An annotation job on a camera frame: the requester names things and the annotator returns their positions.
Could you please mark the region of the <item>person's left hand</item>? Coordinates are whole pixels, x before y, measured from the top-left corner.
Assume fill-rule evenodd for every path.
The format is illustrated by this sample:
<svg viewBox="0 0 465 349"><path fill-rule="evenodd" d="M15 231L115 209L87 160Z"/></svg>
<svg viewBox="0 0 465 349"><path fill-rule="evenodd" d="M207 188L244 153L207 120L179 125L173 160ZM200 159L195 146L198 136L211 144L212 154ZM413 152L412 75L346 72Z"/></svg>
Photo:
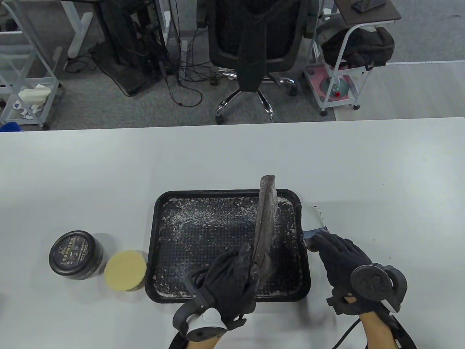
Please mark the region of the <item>person's left hand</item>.
<svg viewBox="0 0 465 349"><path fill-rule="evenodd" d="M216 309L227 330L245 324L243 316L255 303L260 282L259 268L252 262L253 252L253 247L245 243L188 275L186 281L193 290L193 314Z"/></svg>

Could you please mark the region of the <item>person's right hand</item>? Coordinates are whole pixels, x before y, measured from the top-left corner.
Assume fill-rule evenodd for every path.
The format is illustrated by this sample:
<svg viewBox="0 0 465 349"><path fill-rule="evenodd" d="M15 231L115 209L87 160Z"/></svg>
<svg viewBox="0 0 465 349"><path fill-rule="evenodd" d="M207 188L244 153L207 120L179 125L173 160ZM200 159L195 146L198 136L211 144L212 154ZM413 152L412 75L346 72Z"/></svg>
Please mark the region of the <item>person's right hand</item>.
<svg viewBox="0 0 465 349"><path fill-rule="evenodd" d="M369 265L371 259L351 240L328 231L318 231L304 239L307 249L318 252L327 271L332 297L327 299L336 314L360 315L375 312L389 316L389 311L379 301L372 301L359 294L351 284L351 274L359 266Z"/></svg>

